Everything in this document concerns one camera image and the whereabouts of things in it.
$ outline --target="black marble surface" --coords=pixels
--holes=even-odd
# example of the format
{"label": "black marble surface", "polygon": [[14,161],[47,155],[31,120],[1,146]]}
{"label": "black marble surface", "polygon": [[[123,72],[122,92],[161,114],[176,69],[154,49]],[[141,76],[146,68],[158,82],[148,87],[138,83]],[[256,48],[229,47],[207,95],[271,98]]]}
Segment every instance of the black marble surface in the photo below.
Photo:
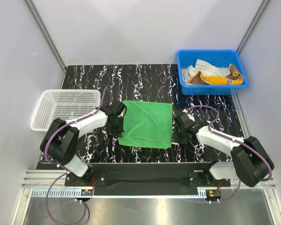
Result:
{"label": "black marble surface", "polygon": [[[114,99],[173,104],[173,113],[194,105],[209,105],[220,110],[214,128],[243,136],[231,96],[184,96],[176,65],[89,65],[69,66],[63,89],[96,89],[102,94],[109,87]],[[212,121],[216,114],[204,108],[189,112],[196,121]],[[202,144],[172,145],[169,149],[121,146],[117,137],[95,130],[79,140],[77,154],[87,163],[202,162],[226,161],[224,153]]]}

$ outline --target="table surface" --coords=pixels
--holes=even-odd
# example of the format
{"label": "table surface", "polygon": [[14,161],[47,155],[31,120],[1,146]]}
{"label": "table surface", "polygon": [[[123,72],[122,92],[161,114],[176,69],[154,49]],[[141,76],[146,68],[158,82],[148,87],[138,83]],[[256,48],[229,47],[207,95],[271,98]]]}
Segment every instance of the table surface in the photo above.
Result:
{"label": "table surface", "polygon": [[[220,111],[214,128],[233,136],[243,136],[231,96],[185,96],[178,82],[176,64],[158,65],[87,65],[69,66],[63,89],[95,89],[102,94],[109,87],[119,101],[135,100],[164,102],[173,105],[173,114],[194,105],[209,105]],[[200,108],[189,111],[196,121],[212,121],[215,112]],[[79,139],[77,154],[86,163],[151,163],[151,162],[212,162],[229,157],[209,146],[172,145],[168,149],[138,148],[119,145],[115,136],[99,128]],[[39,165],[44,168],[44,158]]]}
{"label": "table surface", "polygon": [[[232,195],[223,190],[223,199]],[[72,224],[78,221],[83,206],[72,198],[50,198],[56,220]],[[240,190],[229,202],[209,205],[202,199],[117,199],[93,198],[82,225],[273,225],[265,194],[258,189]],[[48,217],[45,198],[32,197],[24,225],[54,225]]]}

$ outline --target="cable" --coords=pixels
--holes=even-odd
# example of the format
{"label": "cable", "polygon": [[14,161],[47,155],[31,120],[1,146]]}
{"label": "cable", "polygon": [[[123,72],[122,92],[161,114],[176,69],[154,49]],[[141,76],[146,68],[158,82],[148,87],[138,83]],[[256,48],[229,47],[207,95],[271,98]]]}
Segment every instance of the cable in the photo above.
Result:
{"label": "cable", "polygon": [[[72,125],[72,124],[74,124],[74,123],[80,122],[80,121],[82,121],[82,120],[85,120],[85,119],[87,119],[87,118],[93,116],[93,115],[96,115],[96,114],[98,113],[98,111],[99,111],[99,110],[101,109],[101,107],[102,107],[102,104],[103,104],[103,100],[104,100],[104,97],[105,97],[105,92],[106,92],[106,90],[108,90],[108,92],[109,92],[109,95],[110,95],[110,97],[111,97],[111,103],[112,103],[113,98],[112,98],[111,91],[110,91],[107,87],[105,87],[104,90],[103,90],[103,94],[102,94],[102,98],[101,98],[100,104],[99,104],[97,110],[96,110],[94,113],[89,114],[89,115],[86,115],[86,116],[81,117],[80,119],[78,119],[78,120],[76,120],[76,121],[72,121],[72,122],[69,122],[69,123],[67,123],[67,124],[65,124],[65,125],[63,125],[63,126],[61,126],[60,128],[58,128],[58,129],[52,134],[52,136],[51,136],[51,137],[49,138],[49,140],[48,140],[48,143],[47,143],[47,145],[46,145],[46,147],[45,147],[45,151],[44,151],[44,157],[45,157],[45,159],[46,159],[46,161],[47,161],[48,163],[57,164],[57,163],[55,163],[55,162],[52,162],[52,161],[48,158],[48,149],[49,149],[49,146],[50,146],[52,140],[54,139],[54,137],[55,137],[61,130],[63,130],[64,128],[66,128],[67,126],[70,126],[70,125]],[[63,168],[64,170],[66,170],[66,171],[69,171],[67,168],[65,168],[65,167],[62,166],[62,165],[60,165],[60,167]],[[63,175],[59,176],[59,177],[50,185],[50,187],[49,187],[49,189],[48,189],[48,192],[47,192],[47,195],[46,195],[46,209],[47,209],[48,216],[49,216],[55,223],[60,224],[60,225],[77,225],[77,224],[79,224],[79,223],[84,219],[84,217],[85,217],[86,210],[87,210],[87,205],[86,205],[85,202],[80,201],[80,202],[83,203],[83,205],[84,205],[84,213],[83,213],[81,219],[78,220],[76,223],[73,223],[73,224],[64,224],[64,223],[61,223],[61,222],[57,221],[57,220],[53,217],[52,213],[51,213],[50,210],[49,210],[49,205],[48,205],[48,196],[49,196],[49,192],[50,192],[50,190],[52,189],[53,185],[58,181],[58,179],[60,179],[61,177],[65,176],[66,174],[67,174],[67,173],[64,173]]]}
{"label": "cable", "polygon": [[221,181],[219,180],[219,186],[217,187],[216,190],[220,190],[220,188],[221,188]]}
{"label": "cable", "polygon": [[84,205],[84,213],[81,217],[80,220],[78,220],[76,223],[73,223],[73,224],[64,224],[64,223],[61,223],[59,221],[57,221],[53,216],[52,214],[50,213],[50,210],[49,210],[49,205],[48,205],[48,196],[49,196],[49,193],[50,193],[50,190],[52,189],[53,185],[60,179],[62,178],[63,176],[65,176],[67,173],[64,173],[62,175],[60,175],[58,178],[55,179],[55,181],[53,181],[53,183],[50,185],[48,191],[47,191],[47,194],[46,194],[46,209],[47,209],[47,213],[48,213],[48,216],[51,218],[51,220],[53,220],[55,223],[57,224],[60,224],[60,225],[78,225],[85,217],[86,215],[86,210],[87,210],[87,205],[85,202],[83,201],[80,201],[80,203],[82,203]]}
{"label": "cable", "polygon": [[[230,141],[233,141],[233,142],[236,142],[238,144],[241,144],[242,146],[246,147],[251,152],[253,152],[256,156],[258,156],[266,164],[266,167],[268,169],[268,178],[262,179],[261,181],[268,181],[268,180],[270,180],[272,178],[272,175],[273,175],[272,168],[271,168],[270,164],[267,162],[267,160],[262,157],[262,155],[260,155],[255,149],[251,148],[249,145],[247,145],[247,144],[245,144],[243,142],[240,142],[238,140],[234,140],[233,138],[231,138],[229,136],[226,136],[226,135],[224,135],[222,133],[219,133],[219,132],[211,129],[212,124],[215,123],[220,118],[220,112],[218,110],[216,110],[215,108],[213,108],[211,106],[208,106],[208,105],[196,105],[196,106],[189,107],[186,110],[192,110],[192,109],[201,108],[201,107],[212,109],[212,110],[216,111],[216,114],[217,114],[216,118],[213,121],[211,121],[211,123],[208,125],[209,131],[211,133],[214,133],[214,134],[220,136],[220,137],[223,137],[223,138],[226,138],[226,139],[228,139]],[[235,195],[238,193],[238,191],[240,189],[240,185],[241,185],[241,180],[239,181],[239,184],[238,184],[238,187],[236,189],[236,192],[231,197],[229,197],[227,199],[224,199],[224,200],[221,200],[221,202],[228,202],[231,199],[233,199],[235,197]]]}

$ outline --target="white cloth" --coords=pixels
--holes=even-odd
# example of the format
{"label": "white cloth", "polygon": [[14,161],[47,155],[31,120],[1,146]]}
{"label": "white cloth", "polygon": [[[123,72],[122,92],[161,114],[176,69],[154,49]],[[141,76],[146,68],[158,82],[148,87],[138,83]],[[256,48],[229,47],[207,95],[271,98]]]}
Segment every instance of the white cloth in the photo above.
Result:
{"label": "white cloth", "polygon": [[183,74],[183,81],[186,84],[189,84],[188,81],[192,77],[194,77],[198,71],[201,71],[204,76],[219,76],[219,77],[227,77],[230,75],[229,69],[226,68],[218,68],[214,67],[208,62],[203,60],[197,60],[195,68],[190,65]]}
{"label": "white cloth", "polygon": [[[227,76],[230,75],[230,71],[227,67],[226,68],[218,68],[218,67],[215,67],[215,66],[211,65],[210,63],[205,62],[203,60],[197,60],[195,68],[201,70],[204,76],[227,77]],[[203,72],[204,70],[208,70],[209,73],[205,74]]]}

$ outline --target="tan cloth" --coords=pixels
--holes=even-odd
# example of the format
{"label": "tan cloth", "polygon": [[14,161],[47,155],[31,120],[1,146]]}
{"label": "tan cloth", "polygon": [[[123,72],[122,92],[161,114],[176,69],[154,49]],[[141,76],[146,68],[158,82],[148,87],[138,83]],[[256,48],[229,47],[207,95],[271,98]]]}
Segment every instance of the tan cloth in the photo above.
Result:
{"label": "tan cloth", "polygon": [[201,71],[189,79],[187,84],[192,85],[241,85],[244,82],[244,76],[238,71],[238,69],[233,65],[229,65],[230,75],[225,77],[213,77],[213,76],[204,76]]}

